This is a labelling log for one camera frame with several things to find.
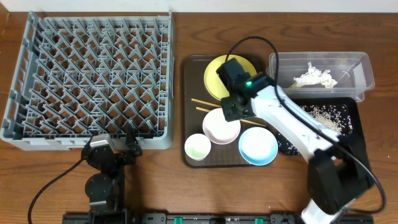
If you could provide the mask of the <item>white pink bowl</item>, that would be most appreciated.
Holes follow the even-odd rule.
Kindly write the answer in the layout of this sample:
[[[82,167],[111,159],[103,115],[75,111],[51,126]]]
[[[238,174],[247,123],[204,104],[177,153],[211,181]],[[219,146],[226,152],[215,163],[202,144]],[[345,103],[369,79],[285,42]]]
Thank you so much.
[[[223,110],[217,108],[211,110],[203,119],[202,129],[205,136],[215,144],[229,144],[240,134],[241,122],[226,121]]]

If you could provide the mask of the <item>light blue bowl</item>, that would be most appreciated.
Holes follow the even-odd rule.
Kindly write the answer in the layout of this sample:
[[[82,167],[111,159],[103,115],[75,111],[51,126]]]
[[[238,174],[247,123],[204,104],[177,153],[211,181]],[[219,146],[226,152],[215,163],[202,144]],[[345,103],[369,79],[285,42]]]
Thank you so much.
[[[278,142],[268,129],[253,127],[242,133],[238,149],[242,158],[248,163],[266,166],[276,158]]]

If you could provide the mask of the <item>small white cup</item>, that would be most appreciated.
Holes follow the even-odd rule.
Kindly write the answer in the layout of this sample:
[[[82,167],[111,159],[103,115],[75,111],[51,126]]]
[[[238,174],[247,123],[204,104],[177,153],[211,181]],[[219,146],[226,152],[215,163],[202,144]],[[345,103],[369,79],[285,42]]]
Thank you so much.
[[[211,151],[211,141],[204,134],[192,134],[185,141],[184,151],[191,159],[202,161]]]

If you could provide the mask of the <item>white paper napkin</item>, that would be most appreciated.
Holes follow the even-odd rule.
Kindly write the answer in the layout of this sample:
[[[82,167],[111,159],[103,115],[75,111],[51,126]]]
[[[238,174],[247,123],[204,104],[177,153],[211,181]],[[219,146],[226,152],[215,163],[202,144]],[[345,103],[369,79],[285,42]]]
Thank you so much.
[[[309,85],[322,85],[325,88],[333,88],[338,82],[330,75],[330,70],[321,71],[308,63],[308,70],[300,77],[295,77],[295,83],[291,88],[301,88]]]

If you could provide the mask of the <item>rice food scraps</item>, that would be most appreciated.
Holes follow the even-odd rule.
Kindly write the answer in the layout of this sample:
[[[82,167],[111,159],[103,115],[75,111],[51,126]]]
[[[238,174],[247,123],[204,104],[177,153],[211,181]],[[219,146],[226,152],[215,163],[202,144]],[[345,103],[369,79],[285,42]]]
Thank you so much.
[[[321,124],[347,136],[353,133],[353,125],[346,105],[303,105],[301,108]],[[279,152],[285,155],[299,155],[291,142],[276,131]]]

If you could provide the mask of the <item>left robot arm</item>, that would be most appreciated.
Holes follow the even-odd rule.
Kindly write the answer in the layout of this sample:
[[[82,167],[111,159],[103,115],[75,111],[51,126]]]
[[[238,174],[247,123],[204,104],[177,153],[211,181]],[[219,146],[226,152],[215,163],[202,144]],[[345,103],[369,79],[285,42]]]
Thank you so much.
[[[110,135],[94,134],[81,152],[81,158],[99,170],[85,184],[85,193],[90,200],[90,223],[133,224],[137,221],[132,209],[124,205],[124,168],[135,164],[136,158],[142,155],[134,128],[128,127],[124,145],[128,150],[115,152]]]

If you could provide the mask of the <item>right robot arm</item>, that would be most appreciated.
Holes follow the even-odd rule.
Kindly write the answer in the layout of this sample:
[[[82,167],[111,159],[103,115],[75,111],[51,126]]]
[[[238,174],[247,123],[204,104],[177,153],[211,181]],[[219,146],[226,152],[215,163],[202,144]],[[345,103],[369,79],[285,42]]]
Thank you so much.
[[[343,136],[316,121],[275,79],[263,73],[251,76],[235,58],[222,63],[216,73],[229,93],[221,100],[227,121],[263,119],[308,162],[311,201],[301,213],[304,223],[333,223],[359,196],[379,185],[361,136]]]

